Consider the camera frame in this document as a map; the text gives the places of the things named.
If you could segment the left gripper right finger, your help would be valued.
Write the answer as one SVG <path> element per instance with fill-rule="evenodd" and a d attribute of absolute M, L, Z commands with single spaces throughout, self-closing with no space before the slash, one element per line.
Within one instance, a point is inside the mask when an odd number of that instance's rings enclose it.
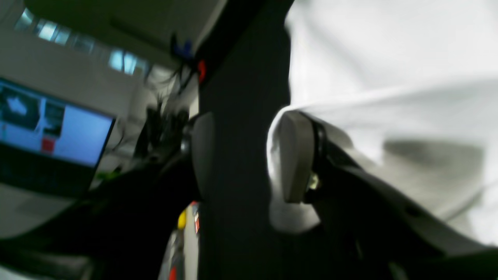
<path fill-rule="evenodd" d="M 279 123 L 284 201 L 311 205 L 339 279 L 496 280 L 497 248 L 459 234 L 336 145 L 297 110 Z"/>

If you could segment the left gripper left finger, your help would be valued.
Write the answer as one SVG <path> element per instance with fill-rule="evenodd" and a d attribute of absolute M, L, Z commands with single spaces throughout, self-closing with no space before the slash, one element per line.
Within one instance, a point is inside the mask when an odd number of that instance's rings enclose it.
<path fill-rule="evenodd" d="M 189 119 L 139 164 L 43 225 L 1 241 L 1 267 L 40 280 L 156 280 L 181 212 L 202 199 L 214 114 Z"/>

